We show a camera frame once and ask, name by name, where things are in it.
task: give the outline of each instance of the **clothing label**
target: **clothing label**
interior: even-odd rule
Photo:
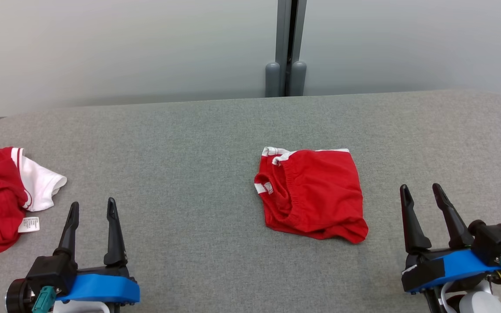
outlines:
[[[274,188],[270,182],[264,183],[264,188],[268,190],[268,194],[272,194],[274,192]]]
[[[40,230],[40,218],[36,216],[23,218],[22,223],[18,227],[19,233],[30,233],[36,230]]]

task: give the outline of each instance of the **care label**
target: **care label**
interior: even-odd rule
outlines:
[[[36,216],[23,218],[22,223],[18,227],[19,233],[30,233],[36,230],[40,230],[40,218]]]

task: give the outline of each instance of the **gray fabric surface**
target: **gray fabric surface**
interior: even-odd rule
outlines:
[[[41,230],[0,254],[0,312],[12,279],[56,247],[80,202],[76,261],[102,265],[106,200],[117,200],[129,268],[150,312],[428,312],[403,292],[399,186],[434,247],[448,234],[440,183],[466,223],[501,222],[501,97],[430,91],[79,107],[0,120],[0,147],[24,147],[67,176]],[[314,240],[264,225],[260,153],[348,148],[367,240]],[[501,286],[494,288],[501,299]]]

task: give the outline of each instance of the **red and white t-shirt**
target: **red and white t-shirt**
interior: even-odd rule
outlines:
[[[266,147],[254,187],[273,230],[316,239],[341,236],[352,243],[368,234],[357,168],[347,149]]]
[[[53,206],[51,197],[67,179],[26,158],[22,148],[0,149],[0,252],[19,238],[26,210]]]

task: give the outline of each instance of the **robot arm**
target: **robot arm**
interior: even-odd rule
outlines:
[[[449,248],[430,249],[409,188],[400,188],[408,253],[401,275],[404,290],[424,294],[431,313],[501,313],[491,291],[492,283],[501,285],[501,224],[487,226],[476,220],[467,228],[439,184],[433,185],[433,192],[448,227]],[[447,297],[457,292],[465,294]]]
[[[140,302],[140,287],[127,269],[127,253],[113,198],[107,202],[109,234],[104,266],[78,269],[75,231],[78,202],[71,205],[59,246],[52,256],[34,261],[25,279],[14,280],[5,297],[8,313],[119,313],[120,307]]]

